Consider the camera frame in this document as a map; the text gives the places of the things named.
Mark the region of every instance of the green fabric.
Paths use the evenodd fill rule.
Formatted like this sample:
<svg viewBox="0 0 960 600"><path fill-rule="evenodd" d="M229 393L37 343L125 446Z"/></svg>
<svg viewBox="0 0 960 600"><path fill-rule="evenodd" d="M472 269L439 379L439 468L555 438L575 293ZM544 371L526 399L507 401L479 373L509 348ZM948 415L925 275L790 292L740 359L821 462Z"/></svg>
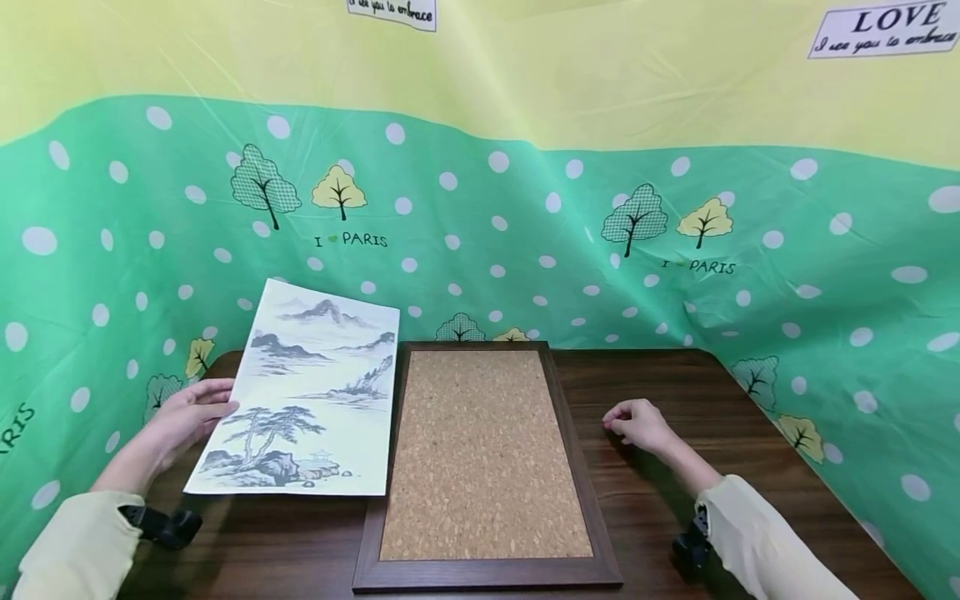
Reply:
<svg viewBox="0 0 960 600"><path fill-rule="evenodd" d="M927 597L960 589L955 172L139 96L0 171L0 583L275 276L397 306L405 340L712 352Z"/></svg>

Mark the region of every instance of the sleeve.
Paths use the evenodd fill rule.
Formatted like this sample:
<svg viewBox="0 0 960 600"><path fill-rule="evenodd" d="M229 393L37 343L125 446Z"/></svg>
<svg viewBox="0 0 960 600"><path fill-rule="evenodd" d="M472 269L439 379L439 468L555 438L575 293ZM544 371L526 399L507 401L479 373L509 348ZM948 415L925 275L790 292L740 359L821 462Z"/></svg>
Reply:
<svg viewBox="0 0 960 600"><path fill-rule="evenodd" d="M736 475L697 498L723 566L760 600L856 600L786 520Z"/></svg>
<svg viewBox="0 0 960 600"><path fill-rule="evenodd" d="M143 506L124 492L67 498L20 562L12 600L107 600L133 563L140 530L117 510Z"/></svg>

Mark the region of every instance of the landscape painting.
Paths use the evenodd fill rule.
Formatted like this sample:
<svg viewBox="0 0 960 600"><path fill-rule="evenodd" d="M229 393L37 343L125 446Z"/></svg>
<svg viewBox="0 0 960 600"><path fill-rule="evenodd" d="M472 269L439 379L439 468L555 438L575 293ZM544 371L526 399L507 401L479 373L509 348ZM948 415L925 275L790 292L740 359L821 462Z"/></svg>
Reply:
<svg viewBox="0 0 960 600"><path fill-rule="evenodd" d="M399 311L268 279L188 493L383 495Z"/></svg>

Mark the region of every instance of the wooden frame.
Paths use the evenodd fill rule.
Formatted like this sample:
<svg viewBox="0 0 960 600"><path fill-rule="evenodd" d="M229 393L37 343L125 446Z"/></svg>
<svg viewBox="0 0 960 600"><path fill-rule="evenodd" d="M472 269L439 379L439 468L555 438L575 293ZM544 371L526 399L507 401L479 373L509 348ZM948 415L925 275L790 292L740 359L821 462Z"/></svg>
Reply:
<svg viewBox="0 0 960 600"><path fill-rule="evenodd" d="M553 402L557 424L564 441L573 485L580 500L580 510L587 526L593 556L588 558L502 559L456 561L380 561L383 528L387 521L390 479L393 476L396 441L403 414L410 354L416 351L462 350L535 350L540 356L547 389ZM363 538L356 569L353 572L355 593L398 591L468 591L522 588L618 588L623 578L600 513L600 505L590 484L587 462L577 440L577 433L566 406L564 391L546 342L407 342L400 345L397 358L396 397L390 440L388 495L371 498L367 505Z"/></svg>

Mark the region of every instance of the wooden table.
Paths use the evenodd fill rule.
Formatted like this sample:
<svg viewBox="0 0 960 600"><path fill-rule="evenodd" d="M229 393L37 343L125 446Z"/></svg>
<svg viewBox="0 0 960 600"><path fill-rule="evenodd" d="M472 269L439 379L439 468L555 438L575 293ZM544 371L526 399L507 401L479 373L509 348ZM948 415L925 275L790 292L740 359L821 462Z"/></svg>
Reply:
<svg viewBox="0 0 960 600"><path fill-rule="evenodd" d="M214 363L232 376L240 352ZM692 517L692 501L658 461L600 426L617 401L649 397L667 421L721 472L750 481L813 552L861 598L921 596L708 354L696 350L554 352L577 435L626 584L620 590L471 594L469 598L749 598L711 559L703 581L686 583L670 542ZM350 598L366 500L308 496L183 496L195 448L157 479L149 501L204 516L193 544L168 553L143 544L121 598ZM405 595L453 598L462 595Z"/></svg>

